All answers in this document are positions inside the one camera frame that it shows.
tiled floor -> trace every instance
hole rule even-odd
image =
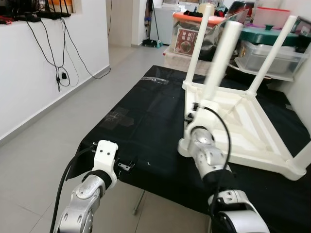
[[[80,141],[152,65],[163,64],[164,49],[110,47],[112,70],[107,76],[91,82],[0,148],[1,233],[49,231],[61,174]],[[65,184],[59,213],[80,180]],[[205,215],[147,192],[137,215],[132,215],[139,195],[138,188],[119,182],[101,200],[93,232],[205,232]]]

baseboard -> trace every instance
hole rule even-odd
[[[107,66],[106,68],[99,71],[97,74],[94,75],[95,78],[100,78],[103,75],[106,75],[110,71],[110,66]],[[23,132],[25,129],[27,129],[29,126],[33,125],[36,121],[40,120],[43,116],[45,116],[47,113],[49,113],[51,110],[53,110],[55,107],[60,105],[62,102],[67,100],[69,97],[77,93],[79,90],[81,90],[83,87],[88,85],[91,81],[93,81],[94,78],[91,76],[86,79],[84,82],[81,82],[79,85],[76,86],[76,88],[72,89],[71,91],[65,93],[64,95],[60,96],[58,99],[56,99],[54,102],[52,102],[50,105],[44,107],[43,109],[39,110],[37,113],[33,114],[31,117],[23,121],[21,124],[16,126],[14,129],[12,129],[9,133],[5,134],[2,138],[0,138],[0,147],[4,144],[11,141],[13,138],[15,138],[17,135],[19,135],[21,132]]]
[[[138,45],[133,45],[133,44],[131,44],[131,47],[133,47],[133,48],[139,48],[139,47],[141,46],[141,44],[142,44],[142,42],[140,42]]]

red container lid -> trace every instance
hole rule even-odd
[[[286,9],[279,9],[279,8],[269,8],[269,7],[257,7],[259,9],[264,9],[264,10],[272,10],[272,11],[286,11],[286,12],[290,12],[290,10],[286,10]]]
[[[202,18],[201,17],[194,17],[194,16],[184,15],[183,12],[175,12],[173,14],[173,17],[178,19],[178,20],[183,20],[183,21],[187,20],[187,21],[194,21],[194,22],[198,22],[198,23],[202,22]],[[215,26],[215,25],[221,23],[224,20],[225,20],[225,18],[223,18],[223,17],[210,16],[208,18],[208,25]]]

black tablecloth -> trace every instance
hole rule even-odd
[[[181,85],[185,76],[185,72],[153,66],[145,77],[168,83],[140,80],[82,140],[78,151],[102,139],[116,142],[121,160],[138,159],[131,174],[120,174],[121,181],[207,213],[208,196],[198,170],[191,158],[177,152],[183,136],[185,92]],[[194,81],[203,83],[204,77],[195,75]],[[248,83],[225,78],[221,86],[246,90]],[[289,102],[285,95],[263,86],[257,99],[295,156],[310,141],[310,135],[296,113],[286,108]],[[71,167],[69,178],[90,170],[93,158],[92,153],[81,156]],[[271,232],[311,232],[310,166],[295,182],[273,172],[237,164],[230,167]]]

green container lid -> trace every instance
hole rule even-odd
[[[240,39],[249,41],[253,44],[273,45],[281,31],[273,30],[272,27],[272,25],[266,25],[266,29],[255,27],[243,28]],[[294,47],[297,39],[298,35],[289,33],[283,46]]]

